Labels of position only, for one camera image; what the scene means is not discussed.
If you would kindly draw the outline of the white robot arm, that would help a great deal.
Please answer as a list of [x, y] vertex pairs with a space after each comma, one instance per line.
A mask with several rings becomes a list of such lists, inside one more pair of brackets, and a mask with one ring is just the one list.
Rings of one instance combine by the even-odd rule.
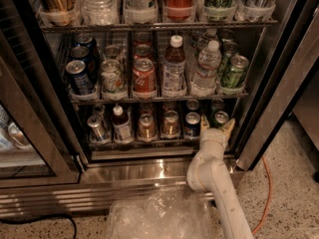
[[194, 191], [212, 193], [225, 239], [254, 239], [223, 160], [234, 125], [231, 119], [200, 134], [199, 151], [187, 169], [186, 181]]

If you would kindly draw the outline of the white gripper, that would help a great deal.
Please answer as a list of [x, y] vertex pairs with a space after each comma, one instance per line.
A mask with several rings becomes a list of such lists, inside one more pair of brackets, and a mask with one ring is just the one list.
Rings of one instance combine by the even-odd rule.
[[220, 143], [223, 147], [227, 147], [228, 139], [231, 137], [231, 133], [235, 127], [235, 119], [230, 119], [224, 124], [221, 129], [210, 128], [209, 121], [206, 115], [200, 117], [200, 138], [199, 142], [214, 141]]

